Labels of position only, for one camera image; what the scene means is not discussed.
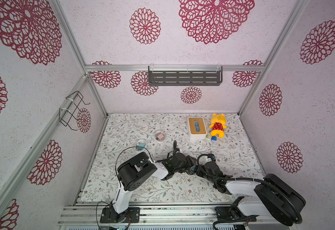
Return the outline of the pink charger plug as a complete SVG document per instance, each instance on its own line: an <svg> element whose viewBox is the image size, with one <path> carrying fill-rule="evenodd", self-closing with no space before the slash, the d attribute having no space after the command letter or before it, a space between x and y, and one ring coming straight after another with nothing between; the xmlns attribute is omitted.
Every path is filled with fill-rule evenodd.
<svg viewBox="0 0 335 230"><path fill-rule="evenodd" d="M165 135L160 132L156 135L156 138L158 141L163 141L165 139Z"/></svg>

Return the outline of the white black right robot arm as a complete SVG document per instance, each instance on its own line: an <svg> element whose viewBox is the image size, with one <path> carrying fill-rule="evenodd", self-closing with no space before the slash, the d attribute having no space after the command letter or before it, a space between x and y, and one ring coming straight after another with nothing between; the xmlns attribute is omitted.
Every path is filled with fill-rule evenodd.
<svg viewBox="0 0 335 230"><path fill-rule="evenodd" d="M196 174L210 181L219 192L238 196L228 209L216 209L218 220L214 226L255 220L259 216L271 216L285 226L303 222L304 198L274 174L263 179L233 178L224 175L215 160L204 165L197 163Z"/></svg>

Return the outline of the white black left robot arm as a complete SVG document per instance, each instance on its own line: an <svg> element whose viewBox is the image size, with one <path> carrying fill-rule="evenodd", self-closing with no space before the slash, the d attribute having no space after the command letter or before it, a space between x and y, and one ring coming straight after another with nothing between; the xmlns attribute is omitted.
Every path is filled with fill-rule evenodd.
<svg viewBox="0 0 335 230"><path fill-rule="evenodd" d="M116 214L125 213L129 207L133 191L139 188L151 176L166 181L176 173L195 174L197 159L186 156L173 142L173 151L165 159L154 161L148 149L120 164L115 168L119 181L119 190L112 202Z"/></svg>

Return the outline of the white wooden-top tissue box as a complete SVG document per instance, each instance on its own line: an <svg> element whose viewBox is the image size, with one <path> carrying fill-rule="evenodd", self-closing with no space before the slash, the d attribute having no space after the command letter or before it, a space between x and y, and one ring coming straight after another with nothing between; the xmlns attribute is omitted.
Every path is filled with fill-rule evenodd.
<svg viewBox="0 0 335 230"><path fill-rule="evenodd" d="M188 132L190 140L203 140L207 131L203 117L188 117Z"/></svg>

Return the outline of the yellow plush bear toy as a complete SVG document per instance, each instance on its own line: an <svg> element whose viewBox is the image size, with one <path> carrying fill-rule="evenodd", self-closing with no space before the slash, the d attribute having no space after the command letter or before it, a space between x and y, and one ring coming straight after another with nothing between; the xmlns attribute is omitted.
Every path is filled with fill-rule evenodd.
<svg viewBox="0 0 335 230"><path fill-rule="evenodd" d="M209 128L211 129L210 135L218 136L219 138L224 137L224 131L227 128L226 126L226 117L224 114L213 114L211 118L211 124Z"/></svg>

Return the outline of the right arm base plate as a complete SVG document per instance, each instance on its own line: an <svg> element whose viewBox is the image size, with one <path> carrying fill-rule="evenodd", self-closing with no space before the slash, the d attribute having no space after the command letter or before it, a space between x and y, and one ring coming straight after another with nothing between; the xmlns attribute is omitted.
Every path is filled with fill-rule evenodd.
<svg viewBox="0 0 335 230"><path fill-rule="evenodd" d="M256 216L246 216L236 207L215 207L218 221L256 221Z"/></svg>

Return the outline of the grey wall shelf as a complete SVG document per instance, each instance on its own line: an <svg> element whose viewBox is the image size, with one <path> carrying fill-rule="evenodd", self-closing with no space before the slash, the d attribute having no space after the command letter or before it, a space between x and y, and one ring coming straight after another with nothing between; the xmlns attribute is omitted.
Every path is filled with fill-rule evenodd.
<svg viewBox="0 0 335 230"><path fill-rule="evenodd" d="M215 71L155 71L148 66L151 86L219 86L223 82L221 67Z"/></svg>

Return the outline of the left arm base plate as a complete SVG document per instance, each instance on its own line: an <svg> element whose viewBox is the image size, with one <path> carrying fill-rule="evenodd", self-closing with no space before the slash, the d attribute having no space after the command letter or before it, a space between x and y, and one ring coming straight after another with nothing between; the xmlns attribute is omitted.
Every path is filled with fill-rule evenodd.
<svg viewBox="0 0 335 230"><path fill-rule="evenodd" d="M101 213L100 223L138 223L140 208L128 208L118 214L113 207L104 208Z"/></svg>

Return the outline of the aluminium front rail frame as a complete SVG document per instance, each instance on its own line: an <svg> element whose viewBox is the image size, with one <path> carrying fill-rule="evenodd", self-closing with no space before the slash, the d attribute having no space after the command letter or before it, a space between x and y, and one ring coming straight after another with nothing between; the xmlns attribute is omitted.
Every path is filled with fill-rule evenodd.
<svg viewBox="0 0 335 230"><path fill-rule="evenodd" d="M131 208L140 208L138 223L132 223L130 229L143 225L208 225L212 227L217 220L215 207L219 204L158 204L158 203L132 203ZM100 223L104 204L95 202L85 203L80 206L65 206L55 223L57 230L66 230L71 226L94 226L105 229L107 226L127 226L128 223Z"/></svg>

